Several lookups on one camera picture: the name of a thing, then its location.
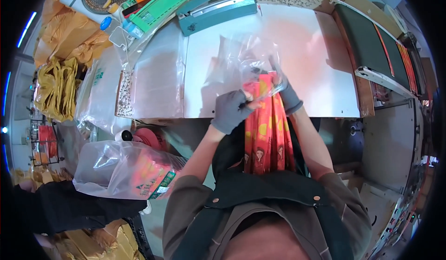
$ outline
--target black plastic crate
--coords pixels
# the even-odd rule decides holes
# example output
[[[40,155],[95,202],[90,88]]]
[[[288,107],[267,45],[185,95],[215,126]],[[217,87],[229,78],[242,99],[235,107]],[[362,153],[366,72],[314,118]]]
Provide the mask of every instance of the black plastic crate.
[[[138,215],[132,218],[123,218],[123,220],[130,225],[133,235],[135,235],[135,239],[137,239],[138,250],[141,252],[142,256],[144,256],[146,260],[155,260],[152,249],[150,248],[147,237],[145,236],[140,214],[138,213]]]

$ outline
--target shirt sleeve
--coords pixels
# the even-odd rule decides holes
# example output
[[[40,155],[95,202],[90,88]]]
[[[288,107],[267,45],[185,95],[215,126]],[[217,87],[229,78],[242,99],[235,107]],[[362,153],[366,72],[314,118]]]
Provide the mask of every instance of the shirt sleeve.
[[[164,214],[162,237],[164,259],[172,258],[187,227],[204,207],[211,193],[212,190],[193,175],[180,177],[175,182]]]
[[[371,222],[358,191],[349,190],[336,173],[323,175],[319,183],[326,188],[331,205],[350,234],[354,259],[360,259],[371,241]]]

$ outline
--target gray glove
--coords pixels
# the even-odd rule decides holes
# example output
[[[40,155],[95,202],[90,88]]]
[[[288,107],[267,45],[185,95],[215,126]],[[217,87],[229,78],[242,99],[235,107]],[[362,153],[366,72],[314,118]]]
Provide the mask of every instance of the gray glove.
[[[230,91],[215,101],[215,118],[210,123],[224,134],[231,134],[254,110],[246,104],[242,90]]]
[[[283,90],[280,91],[280,97],[282,98],[285,114],[289,116],[300,109],[300,107],[304,105],[304,102],[298,98],[293,87],[288,82],[287,77],[272,56],[269,57],[269,63],[271,64],[272,69],[282,76]]]

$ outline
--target white shoe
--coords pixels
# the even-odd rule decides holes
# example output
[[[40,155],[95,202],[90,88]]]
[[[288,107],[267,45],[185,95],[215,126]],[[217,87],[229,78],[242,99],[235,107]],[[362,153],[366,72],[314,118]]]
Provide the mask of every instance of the white shoe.
[[[148,215],[152,212],[152,205],[150,205],[150,202],[147,200],[147,207],[143,209],[140,213],[142,215]]]

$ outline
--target black knob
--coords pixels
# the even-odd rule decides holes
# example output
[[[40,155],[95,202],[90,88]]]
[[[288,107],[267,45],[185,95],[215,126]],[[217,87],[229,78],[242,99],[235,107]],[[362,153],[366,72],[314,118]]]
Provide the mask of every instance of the black knob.
[[[124,140],[124,141],[132,141],[133,140],[133,135],[128,130],[124,130],[121,134],[121,137],[122,137],[122,140]]]

